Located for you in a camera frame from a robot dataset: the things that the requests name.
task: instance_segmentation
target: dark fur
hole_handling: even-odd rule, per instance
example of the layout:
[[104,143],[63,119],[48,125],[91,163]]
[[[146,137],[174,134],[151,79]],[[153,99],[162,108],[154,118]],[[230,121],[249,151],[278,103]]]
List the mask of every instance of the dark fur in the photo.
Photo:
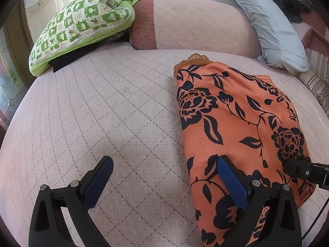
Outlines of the dark fur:
[[310,0],[273,0],[290,22],[301,23],[300,13],[310,13],[314,8]]

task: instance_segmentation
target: orange floral fabric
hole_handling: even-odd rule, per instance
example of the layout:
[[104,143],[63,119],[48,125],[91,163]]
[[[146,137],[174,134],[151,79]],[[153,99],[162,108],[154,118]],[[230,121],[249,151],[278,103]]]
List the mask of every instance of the orange floral fabric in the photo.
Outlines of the orange floral fabric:
[[[283,165],[289,159],[310,161],[309,153],[292,102],[268,76],[248,75],[220,62],[181,64],[175,67],[177,101],[195,218],[203,246],[219,247],[242,209],[218,176],[217,158],[227,155],[265,186],[288,184],[300,207],[315,186],[286,175]],[[266,214],[264,208],[249,243],[259,237]]]

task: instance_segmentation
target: metal screw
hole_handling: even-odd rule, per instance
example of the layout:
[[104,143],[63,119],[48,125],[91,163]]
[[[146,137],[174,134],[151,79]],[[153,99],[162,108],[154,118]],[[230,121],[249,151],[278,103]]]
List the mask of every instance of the metal screw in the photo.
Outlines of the metal screw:
[[75,188],[75,187],[77,187],[79,185],[79,181],[78,180],[73,180],[71,183],[70,183],[70,186],[72,187],[72,188]]
[[41,191],[45,191],[47,188],[48,188],[48,186],[47,186],[46,184],[42,184],[42,185],[40,186],[40,190],[41,190]]
[[261,183],[258,181],[258,180],[253,180],[252,181],[252,184],[255,186],[255,187],[259,187],[261,185]]
[[290,186],[287,185],[287,184],[284,184],[284,185],[283,185],[283,188],[284,188],[286,191],[289,191],[289,190],[290,190]]

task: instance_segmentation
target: light blue pillow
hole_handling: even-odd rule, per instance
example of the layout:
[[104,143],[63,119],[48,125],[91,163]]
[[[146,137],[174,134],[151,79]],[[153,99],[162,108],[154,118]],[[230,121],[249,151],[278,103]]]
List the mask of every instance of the light blue pillow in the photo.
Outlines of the light blue pillow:
[[289,20],[272,0],[235,0],[255,28],[266,65],[295,74],[308,71],[309,60]]

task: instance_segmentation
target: black wire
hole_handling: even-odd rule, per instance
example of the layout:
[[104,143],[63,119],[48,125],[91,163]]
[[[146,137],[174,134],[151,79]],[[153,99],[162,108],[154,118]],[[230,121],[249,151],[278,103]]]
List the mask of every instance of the black wire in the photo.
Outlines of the black wire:
[[322,214],[322,212],[324,211],[325,207],[327,206],[327,204],[329,203],[329,198],[327,199],[327,201],[324,203],[324,206],[322,207],[321,211],[319,212],[319,214],[317,215],[317,217],[314,219],[312,225],[309,227],[309,229],[305,232],[304,236],[302,237],[302,240],[307,236],[307,234],[311,231],[311,229],[313,228],[313,226],[315,225],[315,223],[317,222],[317,220],[319,219],[320,215]]

